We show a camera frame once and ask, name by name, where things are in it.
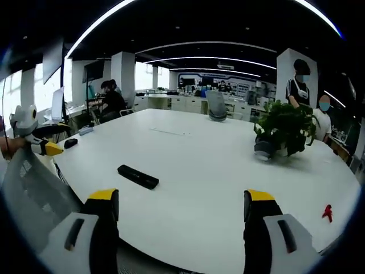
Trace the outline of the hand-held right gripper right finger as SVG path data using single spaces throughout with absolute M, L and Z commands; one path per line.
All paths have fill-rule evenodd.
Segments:
M 267 192 L 244 191 L 244 273 L 307 273 L 319 261 L 309 231 Z

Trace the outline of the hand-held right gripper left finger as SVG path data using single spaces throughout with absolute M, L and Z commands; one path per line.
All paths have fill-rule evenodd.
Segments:
M 50 273 L 118 273 L 119 191 L 91 194 L 49 234 L 39 258 Z

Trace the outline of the person's left hand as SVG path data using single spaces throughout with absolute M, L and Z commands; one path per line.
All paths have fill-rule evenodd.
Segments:
M 11 159 L 16 151 L 27 144 L 27 140 L 24 138 L 6 138 L 1 137 L 1 153 L 5 159 Z

